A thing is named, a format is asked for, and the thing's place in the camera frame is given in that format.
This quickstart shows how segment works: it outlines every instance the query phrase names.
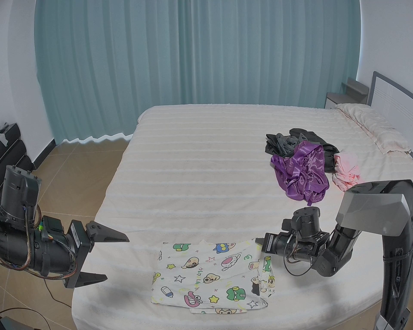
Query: black baseboard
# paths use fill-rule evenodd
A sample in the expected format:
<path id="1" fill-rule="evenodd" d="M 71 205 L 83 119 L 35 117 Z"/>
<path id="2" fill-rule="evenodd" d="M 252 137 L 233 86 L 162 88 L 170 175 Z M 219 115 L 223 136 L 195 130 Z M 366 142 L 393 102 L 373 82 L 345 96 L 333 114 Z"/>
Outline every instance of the black baseboard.
<path id="1" fill-rule="evenodd" d="M 38 169 L 41 163 L 46 159 L 46 157 L 49 155 L 49 153 L 52 152 L 52 150 L 55 148 L 56 142 L 55 139 L 50 141 L 50 143 L 47 145 L 46 148 L 40 153 L 40 155 L 36 158 L 36 160 L 33 162 L 34 168 Z"/>

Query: tiled floor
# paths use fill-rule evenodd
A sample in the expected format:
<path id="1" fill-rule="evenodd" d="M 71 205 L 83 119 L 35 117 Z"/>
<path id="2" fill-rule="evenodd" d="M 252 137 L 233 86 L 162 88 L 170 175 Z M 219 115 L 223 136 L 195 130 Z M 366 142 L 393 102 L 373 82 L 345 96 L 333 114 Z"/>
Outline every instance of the tiled floor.
<path id="1" fill-rule="evenodd" d="M 43 180 L 39 202 L 42 213 L 61 219 L 65 231 L 72 219 L 84 224 L 93 220 L 127 145 L 120 139 L 56 147 L 35 171 Z M 61 281 L 48 280 L 47 284 L 56 299 L 71 305 L 73 290 L 65 289 Z M 70 308 L 53 301 L 43 280 L 26 272 L 0 267 L 0 307 L 29 307 L 42 313 L 52 330 L 76 330 Z M 409 307 L 413 308 L 413 297 Z M 371 330 L 379 309 L 380 304 L 376 304 L 332 330 Z M 47 329 L 42 317 L 32 311 L 13 310 L 5 315 L 33 328 Z M 413 329 L 413 321 L 407 329 Z"/>

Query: curtain fold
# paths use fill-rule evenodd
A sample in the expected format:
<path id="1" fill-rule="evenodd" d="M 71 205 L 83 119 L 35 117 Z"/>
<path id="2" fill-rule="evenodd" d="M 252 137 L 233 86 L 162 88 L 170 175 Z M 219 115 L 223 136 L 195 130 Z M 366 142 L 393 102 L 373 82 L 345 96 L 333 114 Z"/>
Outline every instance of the curtain fold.
<path id="1" fill-rule="evenodd" d="M 324 107 L 355 78 L 359 0 L 41 0 L 38 80 L 57 143 L 131 134 L 147 108 Z"/>

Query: purple satin garment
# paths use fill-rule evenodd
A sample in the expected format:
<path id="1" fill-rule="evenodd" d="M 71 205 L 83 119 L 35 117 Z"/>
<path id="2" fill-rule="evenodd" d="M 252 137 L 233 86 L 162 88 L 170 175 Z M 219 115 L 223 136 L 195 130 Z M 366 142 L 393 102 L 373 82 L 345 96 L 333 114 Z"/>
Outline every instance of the purple satin garment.
<path id="1" fill-rule="evenodd" d="M 324 198 L 325 191 L 330 187 L 324 173 L 323 146 L 303 141 L 294 148 L 291 158 L 273 155 L 278 184 L 291 199 L 312 203 Z"/>

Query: bed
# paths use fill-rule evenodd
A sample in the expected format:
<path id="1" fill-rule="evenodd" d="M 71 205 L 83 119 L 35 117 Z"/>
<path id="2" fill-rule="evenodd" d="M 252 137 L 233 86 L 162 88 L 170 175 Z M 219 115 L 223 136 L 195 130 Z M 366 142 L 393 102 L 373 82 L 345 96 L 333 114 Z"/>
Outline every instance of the bed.
<path id="1" fill-rule="evenodd" d="M 400 89 L 375 79 L 380 79 L 375 84 L 380 92 L 372 88 L 370 104 L 390 115 L 400 109 L 413 113 L 411 99 L 395 92 Z M 284 218 L 306 206 L 285 195 L 264 152 L 267 133 L 287 135 L 294 127 L 355 152 L 365 181 L 413 179 L 407 153 L 382 154 L 338 110 L 233 104 L 150 108 L 139 118 L 95 218 L 125 232 L 131 242 L 97 244 L 88 256 L 82 270 L 104 273 L 108 280 L 75 289 L 72 316 L 78 329 L 327 329 L 379 301 L 382 241 L 363 232 L 351 261 L 331 278 L 315 271 L 295 278 L 285 271 L 282 258 L 273 258 L 276 293 L 265 309 L 221 316 L 150 302 L 162 242 L 263 237 L 279 232 Z M 315 206 L 321 209 L 321 228 L 331 231 L 343 192 L 331 174 L 327 177 L 330 188 Z M 298 264 L 292 270 L 300 273 L 306 267 Z"/>

